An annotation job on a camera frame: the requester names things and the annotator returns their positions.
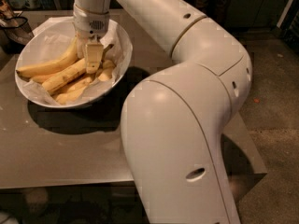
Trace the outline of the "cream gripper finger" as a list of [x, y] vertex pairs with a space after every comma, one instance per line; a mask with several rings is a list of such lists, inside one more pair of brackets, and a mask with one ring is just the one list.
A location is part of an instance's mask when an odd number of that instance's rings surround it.
[[102, 61], [104, 45], [98, 40], [89, 40], [84, 47], [84, 58], [86, 63], [86, 72], [95, 73]]
[[85, 45], [88, 42], [88, 38], [81, 35], [79, 32], [76, 32], [76, 38], [77, 38], [77, 56], [79, 59], [82, 59], [84, 57]]

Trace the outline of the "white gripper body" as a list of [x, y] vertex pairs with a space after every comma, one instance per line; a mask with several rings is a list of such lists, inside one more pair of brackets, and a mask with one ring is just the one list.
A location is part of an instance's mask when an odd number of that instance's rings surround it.
[[101, 39], [109, 25], [109, 12], [98, 13], [74, 5], [74, 26], [81, 39]]

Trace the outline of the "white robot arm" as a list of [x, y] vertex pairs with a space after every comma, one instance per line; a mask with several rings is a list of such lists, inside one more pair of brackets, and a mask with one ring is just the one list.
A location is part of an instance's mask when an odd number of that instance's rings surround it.
[[[112, 0], [75, 0], [82, 40], [107, 33]], [[173, 66], [138, 83], [121, 112], [121, 140], [152, 224], [240, 224], [221, 154], [225, 125], [246, 100], [244, 47], [183, 0], [116, 0]]]

